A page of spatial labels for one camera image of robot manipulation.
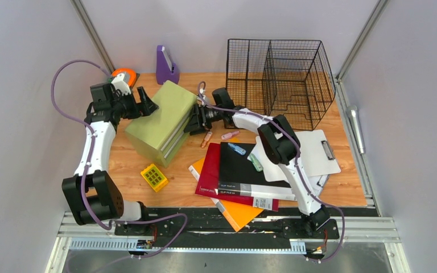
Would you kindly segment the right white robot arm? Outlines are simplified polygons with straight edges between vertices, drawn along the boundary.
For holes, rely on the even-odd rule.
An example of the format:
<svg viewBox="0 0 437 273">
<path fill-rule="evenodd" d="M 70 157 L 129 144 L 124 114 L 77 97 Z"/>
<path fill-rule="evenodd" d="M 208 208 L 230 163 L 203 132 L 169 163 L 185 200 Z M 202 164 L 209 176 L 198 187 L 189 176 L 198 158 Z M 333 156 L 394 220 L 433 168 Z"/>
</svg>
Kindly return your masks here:
<svg viewBox="0 0 437 273">
<path fill-rule="evenodd" d="M 257 134 L 267 158 L 277 165 L 292 187 L 298 209 L 305 216 L 302 229 L 305 235 L 317 237 L 330 219 L 327 204 L 320 201 L 302 165 L 301 144 L 284 115 L 270 117 L 234 104 L 226 88 L 212 92 L 214 104 L 205 97 L 205 82 L 197 87 L 198 102 L 189 113 L 184 132 L 196 135 L 212 128 L 213 122 L 223 120 L 238 129 Z"/>
</svg>

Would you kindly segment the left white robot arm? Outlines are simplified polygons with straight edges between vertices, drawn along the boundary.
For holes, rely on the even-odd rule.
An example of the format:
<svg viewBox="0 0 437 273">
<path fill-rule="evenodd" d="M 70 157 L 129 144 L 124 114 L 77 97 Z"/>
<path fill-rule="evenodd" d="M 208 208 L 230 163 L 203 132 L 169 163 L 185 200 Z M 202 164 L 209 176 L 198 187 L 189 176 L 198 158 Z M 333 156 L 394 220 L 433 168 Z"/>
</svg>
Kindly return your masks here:
<svg viewBox="0 0 437 273">
<path fill-rule="evenodd" d="M 90 88 L 92 102 L 82 121 L 86 129 L 83 155 L 74 175 L 61 185 L 78 225 L 117 220 L 130 222 L 130 228 L 138 235 L 151 229 L 152 221 L 145 216 L 144 204 L 124 200 L 108 173 L 110 150 L 120 120 L 150 116 L 159 108 L 143 87 L 139 86 L 137 91 L 139 102 L 133 92 L 111 83 Z"/>
</svg>

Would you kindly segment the green drawer cabinet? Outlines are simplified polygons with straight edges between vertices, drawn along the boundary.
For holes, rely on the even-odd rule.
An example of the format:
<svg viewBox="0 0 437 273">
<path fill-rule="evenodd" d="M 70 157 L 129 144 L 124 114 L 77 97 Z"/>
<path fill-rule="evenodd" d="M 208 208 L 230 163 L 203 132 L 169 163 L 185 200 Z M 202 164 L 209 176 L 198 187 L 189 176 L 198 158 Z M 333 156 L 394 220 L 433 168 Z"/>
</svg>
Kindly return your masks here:
<svg viewBox="0 0 437 273">
<path fill-rule="evenodd" d="M 151 99 L 159 106 L 150 116 L 132 120 L 125 134 L 137 154 L 168 167 L 189 134 L 184 132 L 197 96 L 166 81 Z"/>
</svg>

